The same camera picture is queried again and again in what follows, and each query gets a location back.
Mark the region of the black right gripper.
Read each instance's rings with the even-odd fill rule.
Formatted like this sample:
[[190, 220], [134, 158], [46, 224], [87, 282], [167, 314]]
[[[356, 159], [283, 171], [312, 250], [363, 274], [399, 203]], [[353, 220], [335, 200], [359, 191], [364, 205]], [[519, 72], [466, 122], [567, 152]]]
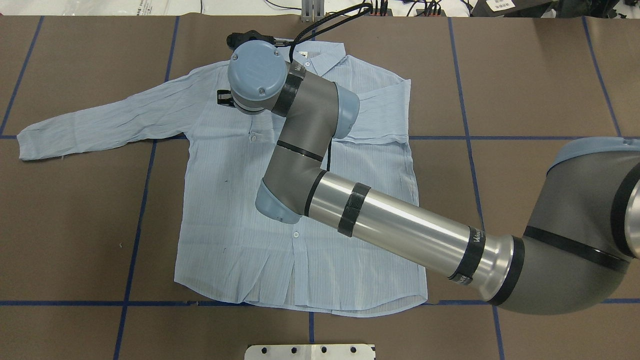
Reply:
[[231, 58], [228, 92], [237, 109], [272, 109], [275, 105], [275, 46], [255, 30], [227, 37]]

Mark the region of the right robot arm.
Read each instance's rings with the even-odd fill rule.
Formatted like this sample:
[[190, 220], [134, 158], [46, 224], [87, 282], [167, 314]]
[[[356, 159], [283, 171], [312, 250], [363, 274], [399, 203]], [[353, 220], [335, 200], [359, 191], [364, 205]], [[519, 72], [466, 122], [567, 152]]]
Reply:
[[639, 141], [582, 137], [547, 171], [523, 234], [495, 236], [322, 169], [361, 101], [285, 58], [255, 30], [227, 37], [230, 104], [285, 119], [254, 205], [266, 217], [302, 217], [385, 249], [476, 289], [510, 312], [559, 315], [606, 300], [639, 258]]

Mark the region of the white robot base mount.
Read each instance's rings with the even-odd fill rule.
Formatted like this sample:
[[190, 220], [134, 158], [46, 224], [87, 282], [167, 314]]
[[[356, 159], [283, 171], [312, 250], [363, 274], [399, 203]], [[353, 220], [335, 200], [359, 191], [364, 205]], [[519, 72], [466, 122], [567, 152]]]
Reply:
[[373, 344], [272, 344], [251, 345], [245, 360], [376, 360]]

